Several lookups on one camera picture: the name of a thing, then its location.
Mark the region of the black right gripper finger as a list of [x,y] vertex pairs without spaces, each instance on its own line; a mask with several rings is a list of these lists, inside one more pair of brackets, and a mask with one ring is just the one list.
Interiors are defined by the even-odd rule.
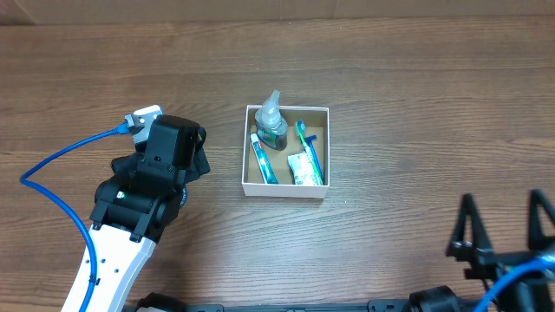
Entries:
[[458,217],[448,240],[446,256],[454,258],[480,258],[493,253],[486,228],[481,221],[473,195],[461,197]]
[[549,198],[540,190],[530,191],[528,203],[528,240],[527,245],[530,250],[548,250],[554,244],[554,236],[544,234],[539,208],[543,208],[552,224],[554,224],[554,205]]

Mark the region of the green toothpaste tube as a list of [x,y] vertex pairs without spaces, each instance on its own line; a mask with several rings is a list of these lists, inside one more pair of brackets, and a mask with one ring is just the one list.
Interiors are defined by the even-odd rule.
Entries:
[[263,182],[265,184],[278,185],[278,179],[273,172],[271,163],[264,151],[264,148],[261,146],[258,135],[256,133],[252,133],[250,139]]

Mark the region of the clear soap bottle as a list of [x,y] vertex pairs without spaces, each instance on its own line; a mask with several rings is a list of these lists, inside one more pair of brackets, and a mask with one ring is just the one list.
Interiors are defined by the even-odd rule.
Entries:
[[280,112],[280,92],[274,90],[255,113],[259,139],[268,147],[283,151],[287,147],[288,123]]

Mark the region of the green white toothbrush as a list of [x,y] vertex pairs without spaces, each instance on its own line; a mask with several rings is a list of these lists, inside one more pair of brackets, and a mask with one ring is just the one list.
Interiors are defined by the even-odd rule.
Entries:
[[309,147],[309,145],[308,145],[308,143],[307,143],[307,141],[304,137],[305,130],[306,130],[304,121],[303,120],[297,120],[296,123],[295,123],[295,129],[296,129],[296,132],[297,132],[297,136],[299,137],[299,139],[301,141],[301,144],[303,145],[304,150],[307,154],[307,159],[311,163],[313,171],[316,175],[316,184],[317,185],[323,185],[322,175],[320,174],[320,171],[319,171],[317,163],[316,163],[317,158],[314,156],[311,148]]

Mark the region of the white green sachet packet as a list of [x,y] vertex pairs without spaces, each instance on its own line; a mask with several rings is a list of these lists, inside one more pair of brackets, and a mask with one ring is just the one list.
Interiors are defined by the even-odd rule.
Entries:
[[321,185],[305,152],[289,155],[287,160],[296,185]]

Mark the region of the blue disposable razor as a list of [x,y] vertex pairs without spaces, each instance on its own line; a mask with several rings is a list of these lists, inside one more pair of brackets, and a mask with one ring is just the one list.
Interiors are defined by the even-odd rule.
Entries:
[[314,160],[314,163],[315,163],[316,168],[317,168],[317,172],[320,176],[320,180],[322,181],[322,184],[324,184],[324,176],[323,176],[322,168],[321,168],[319,160],[317,158],[316,148],[314,147],[314,144],[313,144],[313,142],[317,140],[317,137],[316,137],[316,135],[311,135],[311,136],[305,137],[304,140],[305,140],[305,142],[307,143],[308,147],[311,150],[313,160]]

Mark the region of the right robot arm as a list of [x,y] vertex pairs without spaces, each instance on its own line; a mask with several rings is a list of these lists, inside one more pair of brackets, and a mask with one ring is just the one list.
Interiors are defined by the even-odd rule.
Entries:
[[457,296],[448,286],[426,289],[409,295],[402,308],[426,311],[553,311],[549,285],[554,282],[554,236],[543,232],[540,213],[554,220],[554,205],[540,190],[530,191],[527,212],[527,249],[495,251],[482,223],[473,195],[462,196],[453,232],[445,255],[465,262],[467,280],[479,280],[484,294],[478,300]]

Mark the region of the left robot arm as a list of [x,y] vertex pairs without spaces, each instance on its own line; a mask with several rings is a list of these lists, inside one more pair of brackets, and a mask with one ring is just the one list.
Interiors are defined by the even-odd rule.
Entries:
[[62,308],[121,311],[165,228],[186,203],[188,183],[210,171],[197,122],[162,114],[134,153],[113,159],[95,192],[80,268]]

